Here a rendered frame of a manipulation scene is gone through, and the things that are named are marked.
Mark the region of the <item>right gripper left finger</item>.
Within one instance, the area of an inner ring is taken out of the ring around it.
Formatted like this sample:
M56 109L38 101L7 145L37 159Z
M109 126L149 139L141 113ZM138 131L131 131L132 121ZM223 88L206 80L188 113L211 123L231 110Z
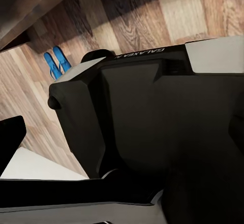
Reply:
M22 115L0 121L0 176L26 136Z

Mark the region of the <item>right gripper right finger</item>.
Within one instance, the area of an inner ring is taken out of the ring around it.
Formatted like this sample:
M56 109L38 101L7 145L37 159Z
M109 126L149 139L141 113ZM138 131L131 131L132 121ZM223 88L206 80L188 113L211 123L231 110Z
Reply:
M231 117L228 134L244 156L244 117L237 115Z

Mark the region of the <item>sandal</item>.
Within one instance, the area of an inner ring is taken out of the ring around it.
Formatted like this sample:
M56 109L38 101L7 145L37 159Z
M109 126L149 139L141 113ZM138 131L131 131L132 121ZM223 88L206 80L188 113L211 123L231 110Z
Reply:
M44 53L44 57L45 57L48 65L50 66L50 74L51 74L51 71L52 71L54 76L55 76L55 79L58 79L62 75L62 73L61 73L61 64L60 64L60 69L59 69L56 66L53 58L50 55L50 53L48 53L48 52ZM52 76L52 74L51 74L51 76Z
M69 62L67 61L65 55L63 54L62 50L58 47L58 46L54 46L53 47L53 51L55 56L57 57L58 61L59 61L59 69L60 69L60 64L63 67L64 72L66 72L71 65L69 64Z

